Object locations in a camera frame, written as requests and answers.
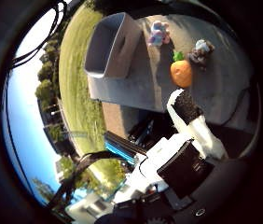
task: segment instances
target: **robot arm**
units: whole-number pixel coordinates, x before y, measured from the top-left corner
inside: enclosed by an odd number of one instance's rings
[[[137,199],[153,186],[157,186],[158,191],[167,189],[169,185],[159,175],[159,170],[169,161],[176,159],[176,155],[185,150],[183,146],[188,141],[194,147],[192,150],[196,150],[198,157],[203,160],[207,157],[218,160],[228,157],[221,141],[207,127],[201,109],[193,103],[186,91],[174,91],[167,108],[178,133],[170,139],[161,138],[146,152],[146,156],[138,155],[139,160],[134,171],[127,179],[125,187],[116,194],[115,203]]]

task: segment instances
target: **black cable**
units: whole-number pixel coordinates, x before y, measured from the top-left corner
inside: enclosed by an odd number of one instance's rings
[[[58,19],[59,19],[59,7],[58,4],[61,3],[63,4],[63,16],[62,16],[62,20],[60,21],[59,25],[58,25]],[[53,23],[50,26],[49,32],[47,37],[33,50],[29,51],[28,53],[25,53],[23,55],[21,55],[18,58],[15,58],[12,60],[11,66],[10,66],[10,70],[14,69],[18,66],[21,66],[25,63],[28,63],[30,60],[33,59],[33,57],[38,53],[38,51],[41,50],[41,48],[48,42],[48,40],[50,38],[52,38],[54,31],[57,31],[60,28],[60,25],[62,24],[62,22],[65,20],[66,18],[66,11],[67,11],[67,4],[63,1],[63,0],[59,0],[57,5],[54,6],[52,9],[55,10],[55,18]]]
[[[241,90],[240,94],[239,94],[238,97],[237,97],[237,103],[236,103],[236,105],[235,105],[235,107],[234,107],[234,110],[232,111],[230,117],[229,117],[226,121],[224,121],[222,124],[220,124],[220,126],[225,126],[226,124],[228,124],[228,123],[233,119],[235,113],[236,113],[237,110],[238,110],[238,107],[239,107],[240,104],[242,103],[242,99],[243,99],[245,93],[246,93],[247,91],[249,91],[249,90],[250,90],[250,87],[247,87],[247,88]]]
[[[10,78],[10,75],[8,74],[7,75],[7,82],[6,82],[6,88],[5,88],[5,104],[6,104],[6,116],[7,116],[7,130],[8,130],[8,134],[9,134],[9,137],[10,137],[10,142],[11,142],[11,147],[12,147],[12,150],[14,152],[14,155],[16,157],[16,160],[20,166],[20,170],[21,170],[21,173],[28,185],[28,188],[29,190],[31,191],[31,193],[33,194],[33,196],[35,196],[34,194],[34,191],[32,189],[32,186],[30,185],[29,183],[29,180],[28,180],[28,177],[26,175],[26,173],[24,172],[24,169],[22,167],[22,164],[21,164],[21,160],[20,160],[20,157],[19,157],[19,154],[18,154],[18,151],[16,149],[16,146],[14,144],[14,141],[13,141],[13,136],[12,136],[12,131],[11,131],[11,127],[10,127],[10,120],[9,120],[9,113],[8,113],[8,85],[9,85],[9,78]]]

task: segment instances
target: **concrete surface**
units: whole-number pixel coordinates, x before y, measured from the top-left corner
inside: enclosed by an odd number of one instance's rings
[[[155,20],[170,24],[171,43],[149,48],[151,23]],[[134,52],[129,74],[123,79],[91,78],[90,97],[103,102],[164,112],[171,92],[177,87],[170,78],[173,50],[187,54],[196,41],[205,38],[215,45],[208,59],[207,70],[192,64],[193,84],[188,89],[202,108],[206,120],[221,124],[229,118],[240,92],[249,85],[252,65],[241,47],[224,31],[211,23],[184,15],[151,16],[139,19],[143,34]],[[237,129],[245,126],[249,95],[246,94],[235,119],[228,125]]]

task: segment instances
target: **building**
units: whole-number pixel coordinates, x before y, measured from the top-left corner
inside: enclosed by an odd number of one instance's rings
[[[61,108],[58,104],[47,106],[46,108],[42,109],[40,101],[38,100],[38,108],[41,119],[44,123],[44,133],[47,136],[48,141],[52,145],[53,149],[58,155],[61,156],[71,156],[74,157],[76,155],[76,149],[73,143],[70,141],[68,136],[68,131],[64,127],[64,122],[62,120],[62,112]],[[49,129],[60,126],[62,130],[62,138],[59,140],[55,140],[51,134],[49,133]]]

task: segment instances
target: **stuffed toy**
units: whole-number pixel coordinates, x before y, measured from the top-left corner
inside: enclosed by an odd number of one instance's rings
[[[151,33],[148,39],[148,46],[161,46],[162,44],[169,44],[170,32],[168,30],[169,23],[154,21],[151,26]]]
[[[198,40],[195,48],[187,55],[187,57],[197,65],[201,70],[206,70],[207,57],[215,50],[215,46],[208,40]]]

